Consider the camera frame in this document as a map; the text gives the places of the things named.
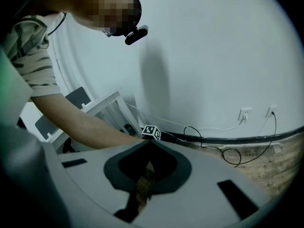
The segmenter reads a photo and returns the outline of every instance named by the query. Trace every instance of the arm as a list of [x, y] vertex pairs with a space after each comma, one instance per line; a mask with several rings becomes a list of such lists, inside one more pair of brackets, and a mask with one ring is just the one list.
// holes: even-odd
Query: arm
[[100, 149], [140, 140], [82, 112], [63, 95], [32, 97], [32, 101], [53, 124], [86, 146]]

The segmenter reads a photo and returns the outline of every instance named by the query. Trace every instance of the wire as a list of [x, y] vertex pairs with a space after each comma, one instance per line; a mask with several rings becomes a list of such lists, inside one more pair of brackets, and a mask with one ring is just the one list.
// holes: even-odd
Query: wire
[[[166, 120], [166, 119], [163, 119], [163, 118], [160, 118], [160, 117], [157, 117], [155, 115], [153, 115], [152, 113], [150, 112], [147, 112], [147, 111], [144, 111], [144, 110], [141, 110], [141, 109], [138, 109], [136, 106], [134, 105], [131, 105], [129, 103], [126, 103], [127, 105], [129, 105], [130, 107], [133, 107], [135, 108], [136, 110], [140, 111], [140, 112], [144, 112], [144, 113], [147, 113], [159, 120], [162, 120], [162, 121], [165, 121], [165, 122], [168, 122], [168, 123], [171, 123], [171, 124], [176, 124], [176, 125], [179, 125], [179, 126], [183, 126], [183, 127], [188, 127], [187, 125], [184, 125], [184, 124], [180, 124], [180, 123], [175, 123], [175, 122], [172, 122], [172, 121], [169, 121], [169, 120]], [[197, 127], [196, 129], [214, 129], [214, 130], [220, 130], [220, 131], [225, 131], [225, 130], [230, 130], [230, 129], [233, 129], [233, 128], [237, 128], [241, 125], [242, 122], [240, 122], [239, 125], [236, 125], [236, 126], [233, 126], [233, 127], [229, 127], [229, 128], [216, 128], [216, 127]]]
[[67, 13], [64, 13], [64, 16], [63, 16], [61, 22], [57, 25], [57, 27], [52, 32], [48, 33], [47, 36], [50, 36], [51, 34], [53, 34], [55, 32], [56, 29], [58, 29], [58, 27], [62, 24], [62, 22], [65, 21], [66, 16], [67, 16]]
[[[275, 124], [276, 124], [276, 115], [275, 115], [274, 112], [272, 112], [271, 114], [275, 117]], [[186, 130], [186, 128], [188, 128], [188, 127], [194, 129], [195, 131], [197, 131], [197, 132], [199, 133], [199, 131], [198, 131], [197, 129], [195, 129], [194, 127], [187, 126], [187, 127], [184, 128], [184, 138], [185, 138], [185, 140], [186, 140], [185, 130]], [[202, 149], [204, 149], [204, 148], [215, 148], [215, 149], [218, 149], [218, 150], [221, 152], [221, 156], [222, 156], [222, 158], [224, 159], [224, 161], [226, 161], [227, 163], [229, 163], [229, 164], [231, 164], [231, 165], [235, 165], [235, 167], [237, 167], [237, 166], [239, 166], [239, 165], [247, 164], [247, 163], [249, 163], [249, 162], [252, 162], [252, 161], [256, 160], [256, 159], [259, 158], [262, 154], [265, 153], [265, 151], [269, 148], [269, 146], [270, 146], [271, 143], [273, 142], [273, 140], [272, 140], [272, 141], [269, 143], [269, 145], [268, 145], [268, 146], [267, 146], [267, 147], [266, 147], [266, 148], [265, 148], [257, 157], [255, 157], [255, 158], [253, 158], [253, 159], [251, 159], [251, 160], [249, 160], [249, 161], [242, 162], [242, 155], [241, 155], [241, 153], [240, 153], [238, 150], [236, 150], [236, 149], [225, 149], [225, 150], [221, 150], [219, 147], [215, 147], [215, 146], [204, 146], [204, 147], [202, 147], [203, 138], [202, 138], [202, 136], [200, 135], [200, 133], [199, 133], [199, 136], [200, 136], [200, 147], [201, 147]], [[234, 150], [234, 151], [236, 151], [236, 152], [239, 154], [239, 162], [238, 162], [238, 163], [231, 163], [230, 161], [228, 161], [228, 160], [225, 158], [224, 153], [225, 153], [226, 151], [228, 151], [228, 150]]]

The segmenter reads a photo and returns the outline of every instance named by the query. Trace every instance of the white cable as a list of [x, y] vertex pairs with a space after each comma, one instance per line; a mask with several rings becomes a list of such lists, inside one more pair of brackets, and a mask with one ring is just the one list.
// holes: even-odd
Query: white cable
[[[153, 116], [153, 117], [155, 117], [155, 118], [157, 118], [157, 119], [160, 119], [160, 120], [163, 120], [163, 121], [166, 121], [166, 122], [172, 123], [172, 124], [180, 125], [180, 126], [183, 126], [183, 127], [188, 127], [188, 126], [186, 126], [186, 125], [184, 125], [184, 124], [180, 124], [180, 123], [171, 122], [171, 121], [169, 121], [169, 120], [166, 120], [166, 119], [163, 119], [163, 118], [157, 117], [157, 116], [153, 115], [152, 113], [147, 112], [147, 111], [144, 111], [144, 110], [141, 110], [141, 109], [138, 109], [136, 106], [131, 105], [131, 104], [129, 104], [129, 103], [126, 103], [126, 104], [127, 104], [127, 105], [129, 105], [130, 107], [133, 107], [133, 108], [137, 109], [137, 110], [138, 110], [138, 111], [140, 111], [140, 112], [147, 113], [147, 114], [149, 114], [149, 115], [151, 115], [151, 116]], [[239, 127], [239, 126], [241, 125], [241, 123], [242, 123], [242, 122], [240, 122], [240, 124], [239, 124], [239, 125], [237, 125], [237, 126], [234, 126], [234, 127], [229, 127], [229, 128], [216, 128], [216, 127], [196, 127], [196, 129], [214, 129], [214, 130], [225, 131], [225, 130], [230, 130], [230, 129], [233, 129], [233, 128], [237, 128], [237, 127]]]

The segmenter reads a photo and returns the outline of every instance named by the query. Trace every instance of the black cable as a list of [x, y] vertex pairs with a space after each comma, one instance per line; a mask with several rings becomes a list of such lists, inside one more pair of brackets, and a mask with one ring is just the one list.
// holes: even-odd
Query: black cable
[[[275, 117], [275, 124], [276, 124], [276, 115], [274, 112], [271, 113], [274, 117]], [[197, 129], [195, 129], [194, 127], [191, 127], [191, 126], [188, 126], [192, 129], [194, 129], [195, 131], [197, 131], [199, 133], [199, 131]], [[185, 135], [185, 130], [186, 130], [187, 127], [184, 128], [184, 139], [186, 140], [186, 135]], [[273, 135], [273, 137], [275, 137], [276, 135], [276, 125], [275, 125], [275, 133]], [[265, 151], [268, 149], [268, 147], [271, 145], [272, 141], [269, 143], [269, 145], [262, 151], [262, 153], [260, 153], [257, 157], [253, 158], [252, 160], [249, 160], [249, 161], [246, 161], [246, 162], [242, 162], [242, 155], [241, 153], [236, 150], [236, 149], [225, 149], [224, 151], [222, 151], [219, 147], [215, 147], [215, 146], [204, 146], [202, 147], [202, 144], [203, 144], [203, 138], [201, 137], [200, 133], [199, 133], [199, 136], [200, 136], [200, 147], [203, 149], [203, 148], [215, 148], [215, 149], [218, 149], [220, 152], [221, 152], [221, 155], [222, 155], [222, 158], [224, 159], [224, 161], [226, 161], [227, 163], [231, 164], [231, 165], [235, 165], [235, 167], [239, 166], [239, 165], [242, 165], [242, 164], [246, 164], [246, 163], [249, 163], [251, 161], [254, 161], [256, 160], [257, 158], [259, 158], [263, 153], [265, 153]], [[231, 163], [229, 162], [228, 160], [226, 160], [225, 158], [225, 155], [224, 153], [228, 150], [234, 150], [236, 151], [238, 154], [239, 154], [239, 162], [238, 163]]]
[[47, 36], [50, 36], [51, 34], [53, 34], [55, 32], [56, 29], [58, 29], [58, 27], [62, 24], [62, 22], [65, 21], [66, 16], [67, 16], [67, 13], [64, 13], [64, 16], [63, 16], [61, 22], [57, 25], [57, 27], [52, 32], [48, 33]]

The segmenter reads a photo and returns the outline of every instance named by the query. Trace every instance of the floor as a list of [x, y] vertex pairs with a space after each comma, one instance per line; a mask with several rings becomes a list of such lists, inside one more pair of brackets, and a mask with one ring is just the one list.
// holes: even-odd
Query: floor
[[[220, 151], [217, 149], [200, 149], [198, 143], [187, 143], [179, 140], [176, 140], [176, 143], [221, 158]], [[274, 198], [284, 192], [296, 175], [304, 154], [303, 145], [304, 133], [273, 142], [262, 156], [250, 163], [240, 165], [236, 169], [258, 183], [271, 198]], [[242, 155], [242, 162], [246, 162], [258, 156], [267, 147], [267, 143], [238, 147], [214, 144], [212, 146], [224, 147], [222, 150], [237, 148]], [[235, 151], [225, 152], [225, 157], [232, 163], [239, 162], [239, 155]], [[146, 173], [137, 182], [139, 211], [145, 207], [149, 186], [154, 181], [154, 172], [151, 169], [152, 166], [148, 165]]]

